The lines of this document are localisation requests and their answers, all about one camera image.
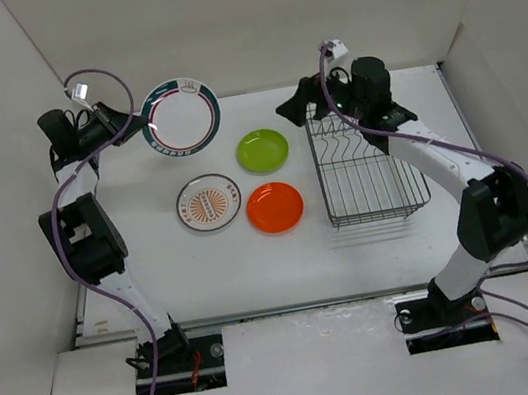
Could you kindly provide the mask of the green rimmed white plate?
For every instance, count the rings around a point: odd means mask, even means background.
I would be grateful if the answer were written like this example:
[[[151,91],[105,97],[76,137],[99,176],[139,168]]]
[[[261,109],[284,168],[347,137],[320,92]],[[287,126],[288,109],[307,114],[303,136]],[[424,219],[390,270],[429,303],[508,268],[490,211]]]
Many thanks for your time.
[[[143,138],[168,157],[187,157],[215,139],[221,124],[217,95],[205,83],[175,78],[159,84],[146,96],[140,116],[147,120]]]

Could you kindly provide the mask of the orange sunburst patterned plate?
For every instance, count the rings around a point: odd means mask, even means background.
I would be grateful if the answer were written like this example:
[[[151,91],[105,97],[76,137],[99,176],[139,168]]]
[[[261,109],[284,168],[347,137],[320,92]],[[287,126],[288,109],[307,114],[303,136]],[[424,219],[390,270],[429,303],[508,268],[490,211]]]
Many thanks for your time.
[[[198,233],[218,231],[228,226],[240,212],[242,193],[227,175],[202,174],[180,190],[176,200],[178,219]]]

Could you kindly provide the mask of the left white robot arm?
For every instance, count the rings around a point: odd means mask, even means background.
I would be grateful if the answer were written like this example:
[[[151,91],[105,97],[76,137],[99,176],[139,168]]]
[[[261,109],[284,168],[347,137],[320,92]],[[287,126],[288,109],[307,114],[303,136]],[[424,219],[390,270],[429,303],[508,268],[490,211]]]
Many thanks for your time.
[[[50,164],[60,187],[56,211],[41,214],[38,224],[71,279],[109,299],[133,327],[138,346],[127,363],[142,372],[152,365],[181,371],[192,360],[192,346],[180,325],[135,283],[126,242],[96,196],[99,152],[108,141],[126,143],[147,119],[102,102],[82,113],[84,124],[60,109],[37,120],[50,140]]]

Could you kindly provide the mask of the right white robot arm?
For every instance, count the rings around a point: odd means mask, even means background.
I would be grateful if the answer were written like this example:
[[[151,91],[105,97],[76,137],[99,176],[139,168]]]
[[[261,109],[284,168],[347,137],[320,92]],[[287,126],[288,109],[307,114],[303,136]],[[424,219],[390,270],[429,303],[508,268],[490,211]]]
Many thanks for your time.
[[[431,132],[392,99],[390,80],[381,59],[361,57],[351,63],[345,80],[337,69],[303,77],[276,113],[299,127],[307,123],[311,105],[317,120],[336,114],[358,126],[369,145],[411,164],[458,203],[458,247],[428,284],[427,297],[396,307],[409,335],[465,319],[495,258],[528,234],[528,185],[511,164],[459,151]]]

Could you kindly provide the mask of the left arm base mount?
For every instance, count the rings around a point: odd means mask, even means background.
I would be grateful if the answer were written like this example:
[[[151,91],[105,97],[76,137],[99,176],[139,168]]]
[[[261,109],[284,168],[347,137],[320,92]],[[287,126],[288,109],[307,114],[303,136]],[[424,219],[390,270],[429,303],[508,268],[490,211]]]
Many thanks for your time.
[[[192,337],[191,350],[159,360],[153,395],[189,394],[227,386],[220,333]]]

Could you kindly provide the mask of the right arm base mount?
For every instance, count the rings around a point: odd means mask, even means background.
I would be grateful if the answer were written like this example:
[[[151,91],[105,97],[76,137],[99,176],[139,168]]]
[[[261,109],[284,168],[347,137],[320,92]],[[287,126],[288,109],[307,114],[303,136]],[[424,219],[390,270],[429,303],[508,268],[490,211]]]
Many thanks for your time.
[[[499,341],[487,303],[474,291],[449,308],[440,309],[428,298],[395,303],[395,325],[405,335],[410,355]]]

